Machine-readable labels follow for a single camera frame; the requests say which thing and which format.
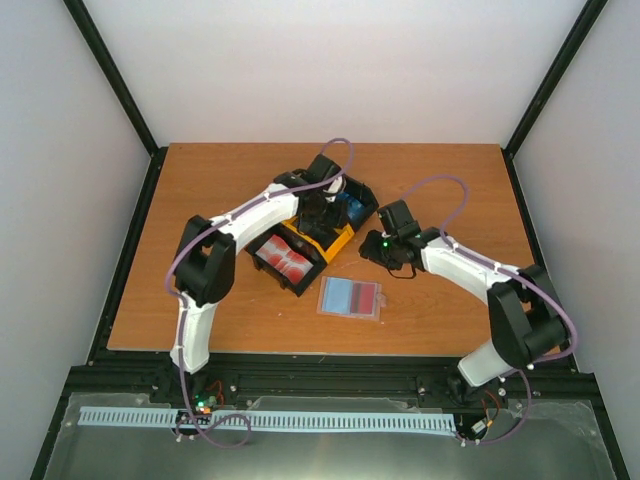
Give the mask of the red credit card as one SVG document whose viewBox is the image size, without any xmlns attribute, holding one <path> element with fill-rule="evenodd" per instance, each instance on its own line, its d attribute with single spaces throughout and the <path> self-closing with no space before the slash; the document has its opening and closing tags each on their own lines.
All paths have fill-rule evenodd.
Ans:
<svg viewBox="0 0 640 480">
<path fill-rule="evenodd" d="M 376 308 L 377 285 L 375 283 L 355 282 L 352 287 L 349 313 L 360 316 L 372 316 Z"/>
</svg>

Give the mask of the pink card holder wallet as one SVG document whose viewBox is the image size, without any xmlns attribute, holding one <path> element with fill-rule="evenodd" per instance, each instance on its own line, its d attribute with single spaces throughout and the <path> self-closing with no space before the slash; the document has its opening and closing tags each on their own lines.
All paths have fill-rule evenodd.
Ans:
<svg viewBox="0 0 640 480">
<path fill-rule="evenodd" d="M 355 282 L 375 283 L 377 285 L 376 308 L 372 316 L 360 316 L 349 313 L 352 287 Z M 380 312 L 386 307 L 386 297 L 382 285 L 376 282 L 357 281 L 341 277 L 324 276 L 317 303 L 317 312 L 323 315 L 378 321 Z"/>
</svg>

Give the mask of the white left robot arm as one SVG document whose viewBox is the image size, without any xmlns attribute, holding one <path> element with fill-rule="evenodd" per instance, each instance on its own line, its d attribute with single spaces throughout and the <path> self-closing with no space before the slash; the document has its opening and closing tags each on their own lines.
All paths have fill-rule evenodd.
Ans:
<svg viewBox="0 0 640 480">
<path fill-rule="evenodd" d="M 214 316 L 234 284 L 238 253 L 271 227 L 297 215 L 306 194 L 335 196 L 347 170 L 330 161 L 328 171 L 313 173 L 311 182 L 285 173 L 229 212 L 188 221 L 165 276 L 165 288 L 179 305 L 170 351 L 179 372 L 172 388 L 184 401 L 197 402 L 207 393 L 208 378 L 199 370 L 209 361 Z"/>
</svg>

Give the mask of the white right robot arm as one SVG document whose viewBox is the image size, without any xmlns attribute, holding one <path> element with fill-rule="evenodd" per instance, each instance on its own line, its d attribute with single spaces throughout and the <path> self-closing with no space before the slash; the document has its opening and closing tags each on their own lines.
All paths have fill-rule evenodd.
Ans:
<svg viewBox="0 0 640 480">
<path fill-rule="evenodd" d="M 569 344 L 575 326 L 561 307 L 546 271 L 501 264 L 458 243 L 445 231 L 422 229 L 405 201 L 377 211 L 382 229 L 368 232 L 362 258 L 388 272 L 440 276 L 488 308 L 490 339 L 457 366 L 466 385 L 477 388 L 511 371 L 528 369 L 549 352 Z"/>
</svg>

